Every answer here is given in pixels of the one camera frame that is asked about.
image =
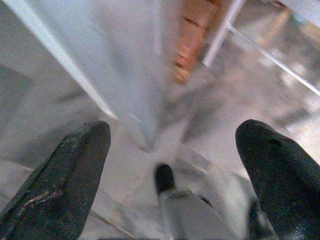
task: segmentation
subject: gray floor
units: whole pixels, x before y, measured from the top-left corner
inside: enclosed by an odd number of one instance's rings
[[[237,27],[263,38],[280,12],[247,1]],[[157,147],[144,152],[3,3],[0,14],[5,33],[0,34],[1,208],[64,135],[96,119],[110,124],[112,142],[82,240],[164,239],[153,182],[160,162],[173,167],[179,188],[209,199],[243,239],[255,194],[236,149],[235,131],[247,119],[262,120],[293,138],[320,163],[319,98],[232,34],[210,68],[198,64],[187,85],[171,83]],[[301,26],[291,17],[266,48],[319,86],[320,53]]]

